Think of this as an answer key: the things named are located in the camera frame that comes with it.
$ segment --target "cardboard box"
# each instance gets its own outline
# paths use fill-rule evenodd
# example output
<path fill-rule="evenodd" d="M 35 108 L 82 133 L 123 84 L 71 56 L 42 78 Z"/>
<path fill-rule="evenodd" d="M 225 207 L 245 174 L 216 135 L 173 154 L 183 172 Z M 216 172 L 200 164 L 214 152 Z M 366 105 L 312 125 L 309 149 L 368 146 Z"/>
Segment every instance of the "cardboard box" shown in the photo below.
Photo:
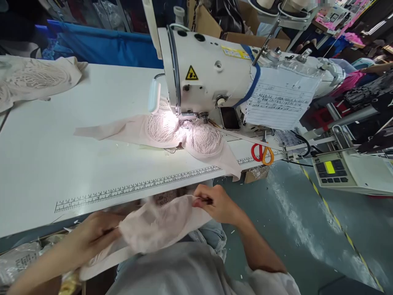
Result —
<path fill-rule="evenodd" d="M 269 175 L 270 166 L 258 166 L 251 168 L 246 173 L 246 178 L 244 179 L 245 184 L 249 184 L 251 182 L 266 179 Z"/>
<path fill-rule="evenodd" d="M 245 44 L 248 46 L 262 47 L 262 45 L 265 43 L 266 37 L 256 36 L 260 24 L 257 11 L 246 2 L 238 1 L 238 3 L 240 8 L 240 14 L 242 15 L 242 18 L 245 21 L 246 25 L 250 27 L 254 36 L 232 32 L 223 34 L 220 25 L 210 15 L 209 11 L 204 6 L 200 6 L 196 9 L 196 32 L 215 38 L 221 38 L 229 42 Z M 192 21 L 194 18 L 194 7 L 195 0 L 190 0 L 188 14 L 188 26 L 190 29 L 192 27 Z M 277 34 L 277 37 L 270 40 L 269 48 L 275 49 L 277 47 L 280 47 L 282 51 L 285 51 L 290 42 L 291 39 L 282 30 L 280 30 L 280 32 Z"/>

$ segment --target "control box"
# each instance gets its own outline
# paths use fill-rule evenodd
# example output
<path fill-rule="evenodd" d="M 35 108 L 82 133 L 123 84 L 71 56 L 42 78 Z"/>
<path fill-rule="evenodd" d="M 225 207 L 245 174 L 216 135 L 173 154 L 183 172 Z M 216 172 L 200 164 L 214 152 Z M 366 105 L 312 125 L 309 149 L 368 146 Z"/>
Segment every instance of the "control box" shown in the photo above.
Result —
<path fill-rule="evenodd" d="M 393 196 L 393 160 L 342 151 L 319 155 L 313 165 L 320 187 Z"/>

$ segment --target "yellow floor line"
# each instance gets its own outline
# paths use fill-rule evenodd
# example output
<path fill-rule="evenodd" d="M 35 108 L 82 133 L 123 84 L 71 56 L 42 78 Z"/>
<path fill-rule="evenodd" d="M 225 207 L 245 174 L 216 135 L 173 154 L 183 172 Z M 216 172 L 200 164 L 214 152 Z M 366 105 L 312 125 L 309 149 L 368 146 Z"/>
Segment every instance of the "yellow floor line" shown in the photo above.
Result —
<path fill-rule="evenodd" d="M 354 243 L 352 242 L 352 239 L 349 237 L 348 233 L 344 230 L 344 228 L 341 226 L 341 223 L 339 222 L 338 218 L 333 214 L 332 210 L 330 209 L 328 203 L 326 202 L 326 200 L 322 197 L 321 193 L 318 191 L 317 186 L 312 182 L 310 176 L 308 175 L 307 171 L 300 166 L 300 168 L 303 170 L 304 175 L 307 177 L 307 179 L 311 182 L 311 185 L 313 186 L 314 190 L 316 191 L 316 193 L 318 194 L 318 196 L 322 199 L 327 211 L 329 212 L 329 214 L 333 217 L 333 219 L 336 221 L 337 225 L 340 227 L 340 229 L 342 230 L 342 232 L 344 233 L 345 237 L 347 238 L 348 242 L 350 243 L 351 247 L 355 250 L 356 254 L 360 257 L 362 263 L 364 264 L 364 266 L 368 269 L 368 272 L 370 273 L 371 277 L 374 279 L 374 281 L 376 282 L 376 284 L 378 285 L 379 289 L 385 293 L 384 289 L 382 288 L 381 284 L 379 283 L 378 279 L 375 277 L 375 275 L 373 274 L 373 272 L 371 271 L 371 269 L 368 267 L 366 261 L 364 260 L 363 256 L 360 254 L 360 252 L 358 251 L 358 249 L 356 248 L 356 246 L 354 245 Z"/>

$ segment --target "blue tape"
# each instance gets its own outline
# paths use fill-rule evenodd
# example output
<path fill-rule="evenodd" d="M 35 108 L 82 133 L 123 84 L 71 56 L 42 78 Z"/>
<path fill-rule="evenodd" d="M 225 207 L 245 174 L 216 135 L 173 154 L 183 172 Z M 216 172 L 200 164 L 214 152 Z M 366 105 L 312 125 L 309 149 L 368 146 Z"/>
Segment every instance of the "blue tape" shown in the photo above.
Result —
<path fill-rule="evenodd" d="M 254 61 L 254 55 L 253 55 L 250 47 L 247 46 L 247 45 L 244 45 L 244 44 L 242 44 L 242 47 L 248 53 L 248 55 L 250 56 L 251 62 L 253 62 Z M 253 94 L 253 92 L 255 90 L 255 87 L 257 86 L 257 82 L 259 80 L 259 77 L 261 76 L 261 68 L 259 67 L 259 64 L 256 63 L 255 67 L 257 68 L 257 73 L 256 73 L 256 75 L 254 77 L 254 81 L 253 81 L 253 83 L 251 85 L 251 88 L 248 90 L 248 92 L 246 93 L 245 97 L 243 97 L 241 100 L 239 100 L 237 102 L 237 104 L 235 104 L 233 107 L 237 107 L 237 106 L 241 105 L 243 102 L 247 101 L 251 97 L 251 95 Z"/>

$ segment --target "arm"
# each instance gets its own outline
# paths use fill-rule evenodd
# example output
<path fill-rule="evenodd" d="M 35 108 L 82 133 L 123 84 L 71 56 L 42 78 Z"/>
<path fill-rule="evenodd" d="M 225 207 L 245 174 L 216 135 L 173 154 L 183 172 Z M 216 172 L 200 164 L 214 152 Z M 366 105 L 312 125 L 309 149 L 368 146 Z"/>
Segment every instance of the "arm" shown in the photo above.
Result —
<path fill-rule="evenodd" d="M 75 270 L 120 237 L 124 216 L 106 212 L 90 214 L 61 242 L 29 266 L 7 295 L 58 294 L 61 275 Z"/>
<path fill-rule="evenodd" d="M 259 234 L 246 213 L 231 200 L 222 186 L 216 185 L 211 188 L 200 184 L 195 190 L 195 196 L 199 199 L 194 202 L 194 207 L 202 208 L 217 222 L 229 223 L 237 227 L 242 238 L 247 263 L 252 270 L 261 269 L 267 272 L 287 273 L 280 258 Z M 213 200 L 212 205 L 207 204 L 205 201 L 207 198 Z"/>
<path fill-rule="evenodd" d="M 361 69 L 360 71 L 362 73 L 366 73 L 366 74 L 369 74 L 369 73 L 378 74 L 378 73 L 383 73 L 388 70 L 391 70 L 392 68 L 393 68 L 393 63 L 388 63 L 388 64 L 373 65 L 371 67 Z"/>

